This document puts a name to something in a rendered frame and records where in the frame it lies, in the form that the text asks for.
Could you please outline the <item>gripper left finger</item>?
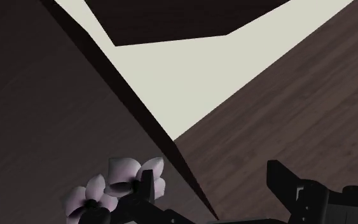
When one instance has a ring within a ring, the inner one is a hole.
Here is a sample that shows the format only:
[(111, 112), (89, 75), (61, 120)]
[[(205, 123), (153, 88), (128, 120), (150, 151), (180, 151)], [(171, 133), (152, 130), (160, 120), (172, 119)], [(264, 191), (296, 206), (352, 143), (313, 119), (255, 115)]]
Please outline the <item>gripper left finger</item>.
[(105, 207), (86, 212), (86, 224), (195, 224), (179, 213), (161, 210), (154, 205), (155, 189), (152, 170), (142, 172), (134, 193), (122, 197), (114, 211)]

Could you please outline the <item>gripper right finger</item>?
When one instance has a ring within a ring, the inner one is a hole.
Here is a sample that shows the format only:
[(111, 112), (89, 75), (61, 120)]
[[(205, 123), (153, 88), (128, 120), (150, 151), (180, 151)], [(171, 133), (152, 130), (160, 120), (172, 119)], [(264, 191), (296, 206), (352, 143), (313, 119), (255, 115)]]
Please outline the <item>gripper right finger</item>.
[(358, 186), (330, 190), (301, 179), (278, 160), (267, 161), (266, 184), (290, 212), (287, 224), (358, 224)]

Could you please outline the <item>pale pink flower bunch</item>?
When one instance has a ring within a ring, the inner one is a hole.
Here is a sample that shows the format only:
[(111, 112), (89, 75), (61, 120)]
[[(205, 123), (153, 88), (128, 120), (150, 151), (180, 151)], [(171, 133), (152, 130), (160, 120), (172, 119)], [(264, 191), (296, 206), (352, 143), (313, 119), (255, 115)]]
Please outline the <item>pale pink flower bunch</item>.
[(119, 199), (135, 192), (135, 182), (141, 180), (145, 170), (153, 171), (155, 199), (159, 199), (165, 194), (163, 168), (162, 157), (151, 158), (143, 164), (134, 158), (110, 158), (106, 178), (98, 174), (89, 179), (86, 186), (71, 190), (64, 202), (66, 224), (79, 224), (81, 215), (91, 209), (114, 211)]

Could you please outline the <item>dark wooden table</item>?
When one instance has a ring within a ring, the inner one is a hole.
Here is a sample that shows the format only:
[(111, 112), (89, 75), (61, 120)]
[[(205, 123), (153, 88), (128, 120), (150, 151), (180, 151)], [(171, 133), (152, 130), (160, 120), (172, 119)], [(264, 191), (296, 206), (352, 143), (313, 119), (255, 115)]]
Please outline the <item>dark wooden table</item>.
[(0, 224), (65, 224), (109, 158), (160, 155), (39, 0), (0, 0)]

